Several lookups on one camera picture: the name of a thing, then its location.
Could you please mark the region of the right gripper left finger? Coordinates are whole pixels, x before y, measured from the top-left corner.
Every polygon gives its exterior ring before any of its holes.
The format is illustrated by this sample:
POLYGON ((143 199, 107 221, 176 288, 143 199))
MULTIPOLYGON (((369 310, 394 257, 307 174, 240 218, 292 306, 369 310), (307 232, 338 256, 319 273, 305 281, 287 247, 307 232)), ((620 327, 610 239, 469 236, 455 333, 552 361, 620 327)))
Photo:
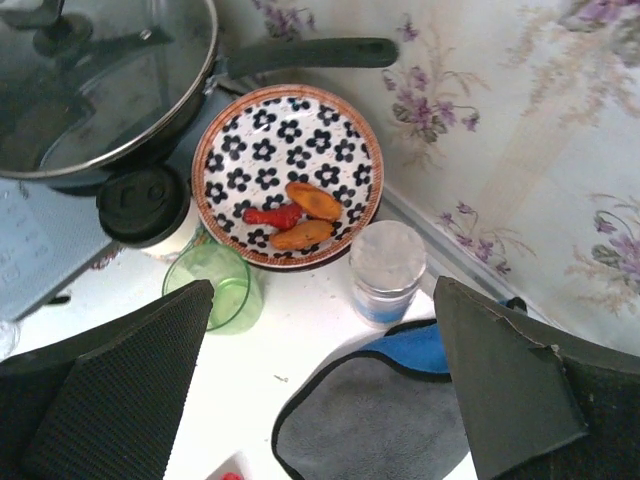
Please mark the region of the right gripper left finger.
POLYGON ((2 361, 2 478, 163 478, 213 296, 193 281, 2 361))

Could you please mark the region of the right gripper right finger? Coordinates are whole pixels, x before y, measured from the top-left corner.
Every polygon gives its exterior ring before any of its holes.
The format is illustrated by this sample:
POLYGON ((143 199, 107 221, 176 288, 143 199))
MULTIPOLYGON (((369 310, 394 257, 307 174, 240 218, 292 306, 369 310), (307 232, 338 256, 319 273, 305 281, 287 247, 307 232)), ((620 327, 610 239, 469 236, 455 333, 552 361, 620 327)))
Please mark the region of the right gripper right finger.
POLYGON ((480 479, 636 479, 639 359, 440 277, 437 324, 480 479))

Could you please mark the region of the clear drinking glass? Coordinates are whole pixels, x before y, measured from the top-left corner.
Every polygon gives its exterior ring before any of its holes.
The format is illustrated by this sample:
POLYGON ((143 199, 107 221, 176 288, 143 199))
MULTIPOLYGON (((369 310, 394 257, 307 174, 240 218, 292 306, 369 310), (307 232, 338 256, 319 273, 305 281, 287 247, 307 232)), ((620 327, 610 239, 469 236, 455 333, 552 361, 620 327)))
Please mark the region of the clear drinking glass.
POLYGON ((20 324, 13 321, 0 322, 0 361, 8 358, 20 339, 20 324))

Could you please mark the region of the blue grey microfiber cloth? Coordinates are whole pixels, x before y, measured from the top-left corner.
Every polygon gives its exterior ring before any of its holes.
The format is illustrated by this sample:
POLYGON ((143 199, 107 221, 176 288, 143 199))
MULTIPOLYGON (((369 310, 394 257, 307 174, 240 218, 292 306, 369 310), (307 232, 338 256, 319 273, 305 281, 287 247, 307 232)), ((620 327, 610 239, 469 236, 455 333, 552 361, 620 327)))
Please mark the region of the blue grey microfiber cloth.
POLYGON ((332 361, 283 407, 271 448, 290 478, 442 479, 467 455, 485 479, 513 467, 494 312, 437 310, 332 361))

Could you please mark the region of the red coffee capsule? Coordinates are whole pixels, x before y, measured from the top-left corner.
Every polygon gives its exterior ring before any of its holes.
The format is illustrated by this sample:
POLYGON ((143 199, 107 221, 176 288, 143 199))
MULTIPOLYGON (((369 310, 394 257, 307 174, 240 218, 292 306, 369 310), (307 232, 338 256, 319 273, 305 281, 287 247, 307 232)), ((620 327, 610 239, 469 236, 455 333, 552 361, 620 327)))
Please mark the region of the red coffee capsule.
POLYGON ((227 472, 222 475, 220 480, 243 480, 243 477, 234 472, 227 472))

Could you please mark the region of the grey induction cooker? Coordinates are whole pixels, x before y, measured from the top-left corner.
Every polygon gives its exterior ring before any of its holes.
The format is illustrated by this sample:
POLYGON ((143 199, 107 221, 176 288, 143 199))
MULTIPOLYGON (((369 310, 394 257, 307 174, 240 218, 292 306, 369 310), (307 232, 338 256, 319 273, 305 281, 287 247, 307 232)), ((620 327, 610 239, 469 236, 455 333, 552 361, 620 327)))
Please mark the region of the grey induction cooker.
POLYGON ((2 180, 1 319, 31 314, 114 246, 94 198, 2 180))

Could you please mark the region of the jar with black lid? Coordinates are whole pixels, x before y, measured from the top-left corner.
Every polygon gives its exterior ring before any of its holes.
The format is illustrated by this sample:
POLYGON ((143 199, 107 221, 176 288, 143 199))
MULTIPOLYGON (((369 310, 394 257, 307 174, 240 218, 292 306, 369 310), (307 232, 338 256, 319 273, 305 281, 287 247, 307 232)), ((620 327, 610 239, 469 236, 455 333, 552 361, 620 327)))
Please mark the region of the jar with black lid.
POLYGON ((200 218, 187 181, 160 165, 110 177, 96 196, 102 230, 119 244, 172 261, 192 246, 200 218))

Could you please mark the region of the clear bottle blue label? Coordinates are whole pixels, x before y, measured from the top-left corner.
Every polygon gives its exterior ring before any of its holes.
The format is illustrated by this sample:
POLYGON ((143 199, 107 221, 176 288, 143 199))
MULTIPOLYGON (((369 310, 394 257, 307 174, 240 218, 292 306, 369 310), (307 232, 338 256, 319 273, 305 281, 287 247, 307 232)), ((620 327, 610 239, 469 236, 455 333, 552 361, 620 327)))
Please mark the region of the clear bottle blue label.
POLYGON ((355 235, 349 253, 354 310, 388 329, 405 316, 426 270, 422 237, 395 220, 376 221, 355 235))

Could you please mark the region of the fried food pieces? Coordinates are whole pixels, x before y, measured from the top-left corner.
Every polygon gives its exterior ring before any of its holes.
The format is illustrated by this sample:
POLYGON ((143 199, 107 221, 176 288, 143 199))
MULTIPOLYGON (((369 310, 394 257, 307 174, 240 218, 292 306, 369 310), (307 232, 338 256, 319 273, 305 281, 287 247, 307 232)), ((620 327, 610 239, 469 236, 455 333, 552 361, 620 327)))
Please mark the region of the fried food pieces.
POLYGON ((243 221, 275 228, 270 243, 277 250, 303 250, 328 240, 333 223, 341 218, 342 204, 308 183, 290 182, 285 191, 289 204, 272 210, 249 208, 243 221))

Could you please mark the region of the flower patterned plate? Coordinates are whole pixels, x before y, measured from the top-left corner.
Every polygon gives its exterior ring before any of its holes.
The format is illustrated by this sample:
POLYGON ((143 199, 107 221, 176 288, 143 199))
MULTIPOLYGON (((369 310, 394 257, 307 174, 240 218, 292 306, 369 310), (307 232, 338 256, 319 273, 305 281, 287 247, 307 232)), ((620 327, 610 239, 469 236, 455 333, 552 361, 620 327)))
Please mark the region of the flower patterned plate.
POLYGON ((233 101, 207 125, 194 152, 191 187, 203 225, 247 262, 270 270, 326 264, 347 251, 378 209, 383 156, 369 123, 348 102, 308 85, 266 87, 233 101), (308 183, 342 207, 325 241, 278 250, 277 228, 250 225, 248 209, 290 203, 286 188, 308 183))

